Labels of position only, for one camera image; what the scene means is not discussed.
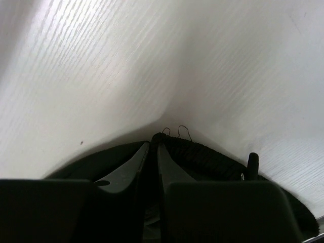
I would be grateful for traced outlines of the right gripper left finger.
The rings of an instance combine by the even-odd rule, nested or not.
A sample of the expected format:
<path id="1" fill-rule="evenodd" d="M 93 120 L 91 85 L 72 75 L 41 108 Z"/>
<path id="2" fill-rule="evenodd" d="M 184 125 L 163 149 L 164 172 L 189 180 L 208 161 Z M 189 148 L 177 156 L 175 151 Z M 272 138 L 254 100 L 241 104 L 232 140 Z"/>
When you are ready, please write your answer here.
<path id="1" fill-rule="evenodd" d="M 148 142 L 94 153 L 60 179 L 1 180 L 1 242 L 141 242 Z"/>

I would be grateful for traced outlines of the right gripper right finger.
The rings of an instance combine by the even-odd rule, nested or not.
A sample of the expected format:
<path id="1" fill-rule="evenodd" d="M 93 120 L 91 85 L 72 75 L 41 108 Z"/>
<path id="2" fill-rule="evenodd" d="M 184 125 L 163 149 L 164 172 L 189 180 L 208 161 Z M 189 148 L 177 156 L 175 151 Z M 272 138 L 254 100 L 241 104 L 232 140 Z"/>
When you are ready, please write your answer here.
<path id="1" fill-rule="evenodd" d="M 244 181 L 196 181 L 161 144 L 157 151 L 162 242 L 301 242 L 282 190 L 257 180 L 259 159 Z"/>

